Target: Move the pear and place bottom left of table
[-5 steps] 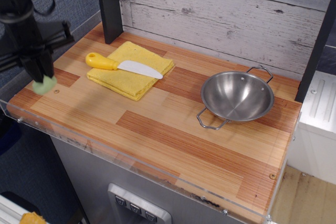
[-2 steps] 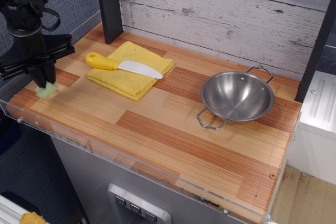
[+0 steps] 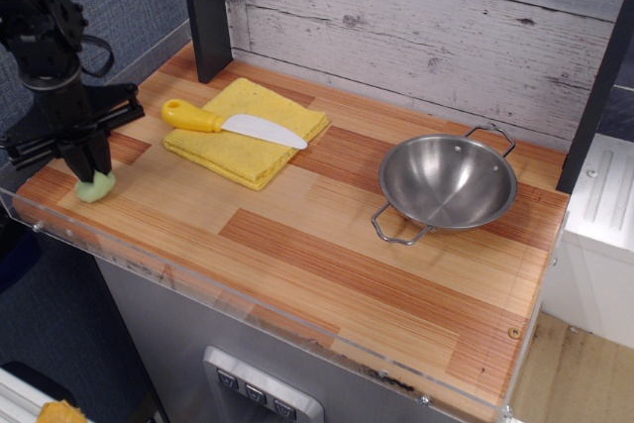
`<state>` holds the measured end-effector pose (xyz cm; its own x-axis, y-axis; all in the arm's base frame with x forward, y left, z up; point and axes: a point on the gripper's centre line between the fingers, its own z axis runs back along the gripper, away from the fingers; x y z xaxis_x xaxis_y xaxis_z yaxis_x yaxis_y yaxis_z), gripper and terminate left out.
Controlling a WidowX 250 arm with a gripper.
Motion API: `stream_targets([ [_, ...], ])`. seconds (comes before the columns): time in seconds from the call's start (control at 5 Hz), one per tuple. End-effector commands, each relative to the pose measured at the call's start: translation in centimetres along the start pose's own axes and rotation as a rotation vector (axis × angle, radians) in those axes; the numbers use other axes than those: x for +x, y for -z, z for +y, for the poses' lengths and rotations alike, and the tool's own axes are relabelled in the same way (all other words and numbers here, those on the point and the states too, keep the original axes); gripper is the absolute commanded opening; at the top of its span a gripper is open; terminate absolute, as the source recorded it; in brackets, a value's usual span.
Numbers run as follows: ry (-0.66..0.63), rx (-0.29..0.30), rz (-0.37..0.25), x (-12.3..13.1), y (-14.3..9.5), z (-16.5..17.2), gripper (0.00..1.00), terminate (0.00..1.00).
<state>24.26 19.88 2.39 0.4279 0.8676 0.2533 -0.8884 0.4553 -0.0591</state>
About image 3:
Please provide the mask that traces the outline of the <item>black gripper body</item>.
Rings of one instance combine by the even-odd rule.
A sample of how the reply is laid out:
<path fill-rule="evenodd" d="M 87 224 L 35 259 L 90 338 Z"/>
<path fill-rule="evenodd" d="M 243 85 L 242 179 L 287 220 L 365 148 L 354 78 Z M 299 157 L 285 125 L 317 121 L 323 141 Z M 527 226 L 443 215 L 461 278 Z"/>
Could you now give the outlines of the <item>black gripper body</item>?
<path fill-rule="evenodd" d="M 79 77 L 61 80 L 23 76 L 34 102 L 26 115 L 1 134 L 10 164 L 25 168 L 61 159 L 60 142 L 86 143 L 97 131 L 112 131 L 145 116 L 133 83 L 85 85 Z"/>

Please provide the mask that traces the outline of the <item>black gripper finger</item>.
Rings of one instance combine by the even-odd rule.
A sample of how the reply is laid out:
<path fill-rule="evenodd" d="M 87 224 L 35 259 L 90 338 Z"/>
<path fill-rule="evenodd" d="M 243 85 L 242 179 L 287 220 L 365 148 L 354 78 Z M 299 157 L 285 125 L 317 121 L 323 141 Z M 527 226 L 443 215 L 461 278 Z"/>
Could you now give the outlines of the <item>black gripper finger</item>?
<path fill-rule="evenodd" d="M 86 143 L 60 142 L 57 147 L 61 158 L 79 181 L 94 181 L 95 166 Z"/>
<path fill-rule="evenodd" d="M 103 175 L 112 171 L 108 135 L 104 131 L 97 131 L 87 142 L 87 154 L 95 171 Z"/>

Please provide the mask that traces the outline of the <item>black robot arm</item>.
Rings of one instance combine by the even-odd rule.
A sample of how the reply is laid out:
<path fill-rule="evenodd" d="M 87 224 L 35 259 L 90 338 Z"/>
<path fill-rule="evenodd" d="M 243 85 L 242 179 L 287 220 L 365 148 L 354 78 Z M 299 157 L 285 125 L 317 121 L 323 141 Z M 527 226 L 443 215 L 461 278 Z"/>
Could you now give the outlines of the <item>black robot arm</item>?
<path fill-rule="evenodd" d="M 63 159 L 81 182 L 108 176 L 111 132 L 144 115 L 137 85 L 83 83 L 83 46 L 110 48 L 86 35 L 87 25 L 82 6 L 71 0 L 1 0 L 1 44 L 33 94 L 26 115 L 1 135 L 16 169 Z"/>

